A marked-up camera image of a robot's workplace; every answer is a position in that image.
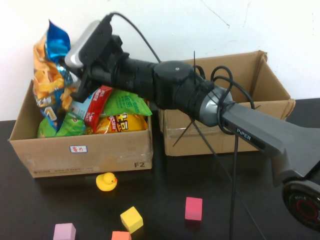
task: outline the chip bag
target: chip bag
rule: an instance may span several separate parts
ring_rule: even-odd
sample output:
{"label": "chip bag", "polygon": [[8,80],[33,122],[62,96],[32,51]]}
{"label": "chip bag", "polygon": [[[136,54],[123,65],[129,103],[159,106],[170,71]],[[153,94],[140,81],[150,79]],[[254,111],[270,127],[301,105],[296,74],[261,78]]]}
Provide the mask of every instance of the chip bag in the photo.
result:
{"label": "chip bag", "polygon": [[144,116],[152,115],[144,99],[137,94],[114,89],[110,98],[103,108],[100,117],[115,116],[119,114],[139,114]]}
{"label": "chip bag", "polygon": [[78,78],[59,64],[70,50],[68,34],[49,22],[49,28],[33,46],[33,94],[49,124],[58,131],[76,92]]}
{"label": "chip bag", "polygon": [[67,113],[60,127],[56,130],[50,125],[48,119],[45,117],[39,125],[37,137],[38,138],[53,138],[66,136],[79,136],[85,134],[86,126],[82,119],[76,118],[72,113]]}
{"label": "chip bag", "polygon": [[91,94],[83,103],[72,101],[70,112],[83,119],[85,124],[96,131],[99,123],[99,116],[104,109],[107,99],[109,98],[112,87],[101,86],[93,94]]}
{"label": "chip bag", "polygon": [[148,124],[142,115],[137,114],[119,114],[115,116],[106,116],[100,119],[96,131],[87,127],[86,133],[90,134],[106,134],[120,132],[142,131],[148,128]]}

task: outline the purple block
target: purple block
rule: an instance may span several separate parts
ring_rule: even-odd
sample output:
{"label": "purple block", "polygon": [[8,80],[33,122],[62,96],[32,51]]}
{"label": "purple block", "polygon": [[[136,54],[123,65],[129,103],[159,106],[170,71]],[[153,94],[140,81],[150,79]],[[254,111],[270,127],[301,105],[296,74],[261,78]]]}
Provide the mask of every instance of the purple block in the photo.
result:
{"label": "purple block", "polygon": [[202,219],[202,198],[187,197],[185,201],[185,215],[187,220]]}
{"label": "purple block", "polygon": [[72,223],[56,224],[53,240],[75,240],[76,229]]}

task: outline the rubber duck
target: rubber duck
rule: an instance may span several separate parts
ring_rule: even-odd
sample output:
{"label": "rubber duck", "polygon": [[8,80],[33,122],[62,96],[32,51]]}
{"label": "rubber duck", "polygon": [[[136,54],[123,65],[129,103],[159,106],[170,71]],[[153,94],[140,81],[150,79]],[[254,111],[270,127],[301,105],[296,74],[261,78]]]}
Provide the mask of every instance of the rubber duck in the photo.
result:
{"label": "rubber duck", "polygon": [[97,187],[104,192],[111,191],[117,186],[117,179],[112,172],[100,174],[96,177],[95,183]]}

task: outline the open cardboard box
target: open cardboard box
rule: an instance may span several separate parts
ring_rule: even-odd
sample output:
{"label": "open cardboard box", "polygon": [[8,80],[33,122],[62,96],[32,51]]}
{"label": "open cardboard box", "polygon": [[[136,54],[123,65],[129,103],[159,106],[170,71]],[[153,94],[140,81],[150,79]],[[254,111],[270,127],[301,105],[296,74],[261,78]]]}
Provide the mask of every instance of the open cardboard box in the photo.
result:
{"label": "open cardboard box", "polygon": [[[193,59],[186,61],[193,65]],[[217,66],[228,67],[235,82],[240,84],[251,96],[257,111],[285,120],[295,106],[295,100],[291,99],[285,88],[279,82],[275,74],[267,64],[267,53],[256,51],[251,53],[200,58],[195,60],[210,79],[211,72]],[[219,70],[216,76],[227,74]],[[217,80],[216,84],[228,87],[229,83]],[[237,103],[250,108],[250,103],[244,94],[233,87],[232,98]],[[159,124],[164,136],[165,154],[168,156],[189,156],[211,154],[211,151],[199,136],[193,125],[186,131],[183,137],[174,145],[178,137],[190,123],[190,118],[179,110],[159,110]],[[207,127],[196,122],[216,153],[232,153],[235,149],[235,136],[224,134],[218,126]],[[244,140],[239,140],[238,151],[256,151]]]}
{"label": "open cardboard box", "polygon": [[44,118],[29,85],[9,139],[34,178],[152,168],[151,117],[143,131],[37,138]]}

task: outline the blue snack bag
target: blue snack bag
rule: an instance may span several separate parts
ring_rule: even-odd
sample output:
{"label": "blue snack bag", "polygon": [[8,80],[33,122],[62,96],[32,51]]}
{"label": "blue snack bag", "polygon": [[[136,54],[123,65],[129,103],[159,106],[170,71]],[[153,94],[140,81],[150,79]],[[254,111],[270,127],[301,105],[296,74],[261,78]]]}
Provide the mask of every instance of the blue snack bag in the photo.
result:
{"label": "blue snack bag", "polygon": [[68,34],[49,21],[42,39],[33,46],[33,93],[50,125],[58,131],[76,92],[78,78],[59,64],[71,48]]}

